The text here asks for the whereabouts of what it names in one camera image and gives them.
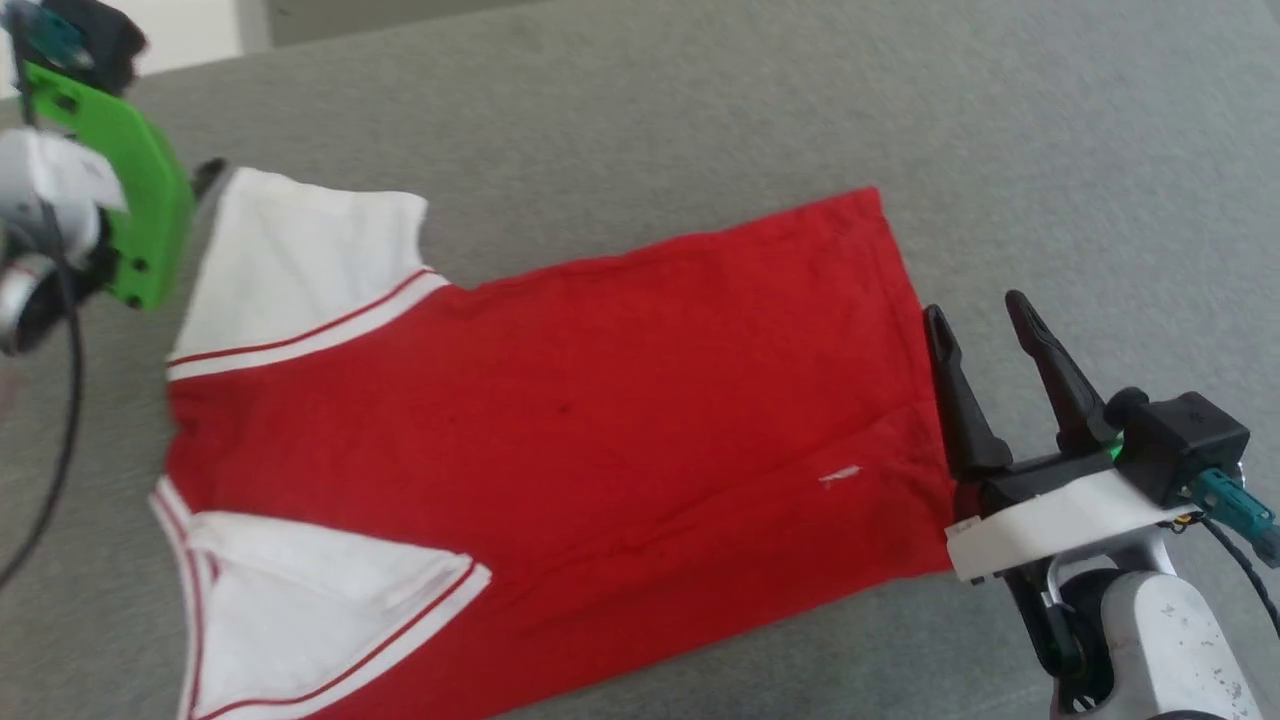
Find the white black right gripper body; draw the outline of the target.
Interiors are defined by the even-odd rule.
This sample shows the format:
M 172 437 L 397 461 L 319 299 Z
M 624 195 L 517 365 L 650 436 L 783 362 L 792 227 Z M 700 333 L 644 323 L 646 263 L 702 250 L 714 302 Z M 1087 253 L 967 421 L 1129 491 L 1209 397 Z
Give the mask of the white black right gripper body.
M 956 578 L 978 582 L 1046 561 L 1048 584 L 1057 587 L 1066 568 L 1102 559 L 1125 571 L 1175 571 L 1165 536 L 1176 518 L 1196 514 L 1193 505 L 1155 503 L 1114 468 L 1107 451 L 1060 462 L 1050 475 L 1064 486 L 947 529 Z

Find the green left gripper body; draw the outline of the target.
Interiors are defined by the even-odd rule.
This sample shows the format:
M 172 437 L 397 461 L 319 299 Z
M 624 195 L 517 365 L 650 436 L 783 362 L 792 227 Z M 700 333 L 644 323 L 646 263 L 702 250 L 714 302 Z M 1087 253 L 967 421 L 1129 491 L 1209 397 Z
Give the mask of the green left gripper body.
M 165 135 L 127 100 L 32 61 L 29 96 L 44 120 L 64 126 L 19 133 L 19 158 L 35 160 L 31 184 L 55 208 L 88 204 L 106 214 L 119 255 L 111 295 L 154 310 L 170 293 L 196 201 L 186 169 Z

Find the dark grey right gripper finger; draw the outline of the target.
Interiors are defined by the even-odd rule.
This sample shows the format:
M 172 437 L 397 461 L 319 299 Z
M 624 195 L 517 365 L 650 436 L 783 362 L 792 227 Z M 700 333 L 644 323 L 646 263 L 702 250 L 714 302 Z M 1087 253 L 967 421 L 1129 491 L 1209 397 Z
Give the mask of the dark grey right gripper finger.
M 1020 290 L 1004 297 L 1021 350 L 1033 360 L 1057 423 L 1056 445 L 1070 456 L 1110 452 L 1117 430 L 1105 418 L 1105 401 Z
M 982 480 L 1012 465 L 1009 445 L 993 433 L 963 369 L 963 351 L 945 311 L 923 311 L 934 401 L 952 478 Z

